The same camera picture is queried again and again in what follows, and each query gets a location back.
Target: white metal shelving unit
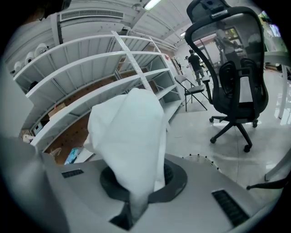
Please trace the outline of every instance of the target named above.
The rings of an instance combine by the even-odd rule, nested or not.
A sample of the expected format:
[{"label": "white metal shelving unit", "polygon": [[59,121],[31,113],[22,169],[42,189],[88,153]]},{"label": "white metal shelving unit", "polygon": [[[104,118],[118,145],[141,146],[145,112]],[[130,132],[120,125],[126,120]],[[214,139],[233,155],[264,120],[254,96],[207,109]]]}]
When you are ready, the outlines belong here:
[{"label": "white metal shelving unit", "polygon": [[[106,49],[99,52],[97,44],[104,39],[107,42],[102,43],[107,47],[104,46]],[[150,43],[155,46],[157,52],[141,51]],[[59,62],[58,66],[52,65],[57,59],[62,62]],[[79,90],[110,76],[115,76],[116,81],[88,93],[56,113],[31,144],[45,151],[68,127],[88,114],[94,105],[127,93],[140,85],[152,91],[148,83],[150,81],[155,83],[158,89],[155,94],[167,120],[170,120],[182,103],[171,68],[165,61],[165,55],[158,50],[151,38],[119,36],[113,32],[113,35],[90,36],[57,46],[35,58],[14,77],[23,90],[30,85],[28,77],[31,82],[39,82],[26,94],[34,103],[34,108],[23,128],[32,129],[55,105]],[[128,71],[135,71],[136,74],[121,78],[120,74]]]}]

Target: cardboard box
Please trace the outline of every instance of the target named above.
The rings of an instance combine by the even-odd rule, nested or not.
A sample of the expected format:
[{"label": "cardboard box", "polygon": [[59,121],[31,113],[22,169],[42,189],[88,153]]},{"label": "cardboard box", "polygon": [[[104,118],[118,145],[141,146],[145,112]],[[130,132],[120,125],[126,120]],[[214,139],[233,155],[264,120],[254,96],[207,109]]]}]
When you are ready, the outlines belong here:
[{"label": "cardboard box", "polygon": [[56,107],[54,110],[48,113],[49,117],[51,118],[53,115],[55,115],[59,110],[62,110],[64,107],[65,107],[64,103],[60,104],[58,107]]}]

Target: floor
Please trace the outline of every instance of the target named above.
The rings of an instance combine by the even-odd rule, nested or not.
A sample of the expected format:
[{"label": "floor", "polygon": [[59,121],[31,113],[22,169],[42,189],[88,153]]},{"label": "floor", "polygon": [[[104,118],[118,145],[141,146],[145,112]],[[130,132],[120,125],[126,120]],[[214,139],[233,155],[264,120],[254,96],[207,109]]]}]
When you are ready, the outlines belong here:
[{"label": "floor", "polygon": [[[167,133],[166,152],[179,157],[200,154],[210,157],[222,173],[242,187],[264,181],[264,175],[271,170],[291,148],[291,88],[283,118],[278,118],[282,82],[281,73],[266,70],[264,80],[269,93],[267,108],[260,114],[258,127],[244,124],[253,147],[249,153],[243,151],[246,141],[236,127],[217,139],[215,144],[210,139],[218,133],[227,122],[209,122],[211,116],[220,116],[202,94],[195,96],[206,106],[191,101],[181,106],[173,116]],[[262,204],[278,197],[280,190],[252,189],[250,193]]]}]

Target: folding chair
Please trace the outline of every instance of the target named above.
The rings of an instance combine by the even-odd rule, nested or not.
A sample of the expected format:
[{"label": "folding chair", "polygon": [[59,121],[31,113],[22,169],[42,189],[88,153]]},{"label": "folding chair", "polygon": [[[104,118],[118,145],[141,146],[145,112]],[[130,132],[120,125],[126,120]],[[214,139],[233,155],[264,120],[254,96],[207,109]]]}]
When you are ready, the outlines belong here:
[{"label": "folding chair", "polygon": [[[185,91],[185,105],[186,105],[186,111],[187,111],[187,96],[191,95],[191,103],[193,103],[193,97],[205,108],[205,106],[194,96],[194,94],[196,93],[201,93],[203,94],[204,91],[204,85],[199,85],[199,86],[195,86],[193,83],[191,83],[186,76],[183,75],[178,75],[175,77],[175,80],[177,83],[179,83]],[[184,81],[188,81],[191,84],[191,88],[187,89],[185,86],[182,85],[182,82]]]}]

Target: person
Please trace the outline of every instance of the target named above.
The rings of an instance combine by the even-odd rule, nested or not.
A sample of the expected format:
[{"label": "person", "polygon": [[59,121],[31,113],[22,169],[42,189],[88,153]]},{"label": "person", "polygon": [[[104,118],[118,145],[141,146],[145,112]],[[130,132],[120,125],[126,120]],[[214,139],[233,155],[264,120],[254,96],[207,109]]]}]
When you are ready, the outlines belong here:
[{"label": "person", "polygon": [[204,77],[204,72],[202,67],[200,66],[200,58],[197,55],[194,55],[194,51],[192,49],[189,50],[190,52],[190,57],[186,57],[189,65],[192,66],[193,72],[195,73],[196,76],[196,81],[198,85],[201,85],[201,80],[199,78],[199,74],[201,74],[201,77]]},{"label": "person", "polygon": [[224,32],[225,24],[221,21],[216,23],[216,27],[218,30],[216,31],[216,40],[219,43],[220,50],[224,50],[224,54],[227,61],[233,61],[237,68],[240,65],[240,58],[236,54],[235,49],[242,48],[241,45],[238,45],[237,42],[232,43],[229,39],[227,34]]}]

